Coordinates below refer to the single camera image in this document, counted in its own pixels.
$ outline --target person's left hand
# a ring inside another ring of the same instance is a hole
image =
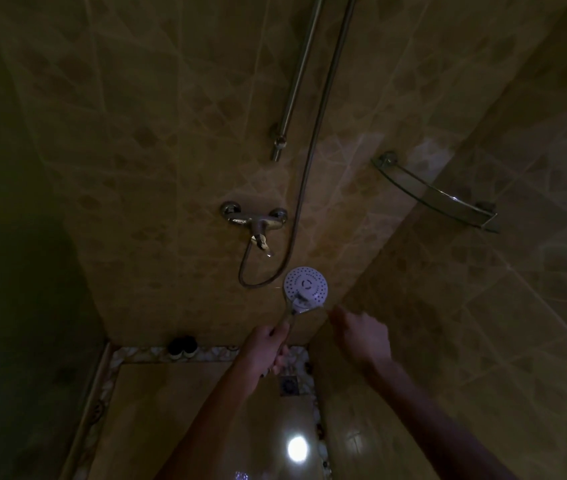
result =
[[[282,347],[281,344],[288,338],[289,329],[288,323],[282,323],[275,328],[266,325],[257,326],[241,346],[235,364],[247,373],[251,381],[254,381],[255,387],[261,374],[269,368],[278,374],[286,365],[288,347],[285,345]]]

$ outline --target shower head nozzle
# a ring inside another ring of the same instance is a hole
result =
[[[316,269],[300,266],[291,269],[283,281],[283,293],[299,314],[323,306],[328,296],[326,278]]]

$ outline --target person's right arm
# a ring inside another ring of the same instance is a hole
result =
[[[341,307],[328,312],[337,345],[395,411],[444,480],[517,480],[495,455],[441,411],[392,360],[388,328]]]

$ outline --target decorative border tile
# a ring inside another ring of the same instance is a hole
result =
[[[96,446],[105,423],[105,416],[112,393],[114,383],[119,375],[119,368],[124,363],[169,363],[169,362],[232,362],[239,353],[238,347],[200,347],[192,358],[173,359],[168,355],[166,347],[121,347],[112,354],[110,367],[101,386],[100,401],[103,403],[104,411],[101,418],[87,432],[84,440],[83,451],[73,480],[87,480],[90,467],[95,459]],[[328,460],[328,448],[323,439],[321,427],[321,414],[317,395],[315,394],[315,381],[312,378],[312,367],[308,350],[305,347],[292,346],[288,355],[289,362],[282,374],[297,376],[299,381],[300,395],[310,395],[312,399],[312,416],[318,425],[318,450],[322,462],[325,480],[332,480],[330,461]]]

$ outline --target shower hose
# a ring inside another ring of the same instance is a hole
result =
[[[328,105],[328,97],[330,96],[330,89],[332,88],[332,83],[335,80],[335,74],[337,72],[337,67],[339,66],[339,58],[341,57],[341,52],[346,42],[346,34],[348,33],[348,27],[350,26],[350,20],[353,17],[353,11],[355,9],[355,2],[357,0],[348,0],[346,5],[346,12],[344,13],[344,18],[341,22],[341,28],[339,29],[339,36],[337,37],[337,44],[335,46],[335,52],[332,54],[332,60],[330,61],[330,68],[328,69],[328,75],[326,77],[326,82],[324,83],[323,90],[321,92],[320,108],[317,112],[317,119],[315,120],[315,125],[312,128],[311,143],[308,147],[308,156],[306,157],[306,164],[304,166],[304,174],[302,175],[302,183],[299,188],[299,196],[297,197],[297,207],[295,208],[295,220],[293,221],[293,230],[291,232],[290,239],[288,241],[288,249],[286,250],[286,256],[283,258],[279,269],[266,281],[256,284],[249,284],[244,281],[243,273],[246,268],[247,258],[250,256],[250,250],[252,249],[252,240],[247,242],[246,251],[244,252],[243,258],[241,259],[241,265],[239,265],[239,282],[240,284],[248,289],[261,288],[263,286],[269,285],[274,282],[281,274],[286,270],[290,258],[293,255],[293,250],[295,249],[295,240],[297,238],[297,230],[299,227],[299,220],[302,216],[302,207],[304,205],[304,196],[306,194],[306,184],[308,183],[308,177],[311,173],[312,159],[315,155],[315,148],[317,146],[317,140],[319,139],[321,123],[323,122],[324,113],[326,112],[326,107]]]

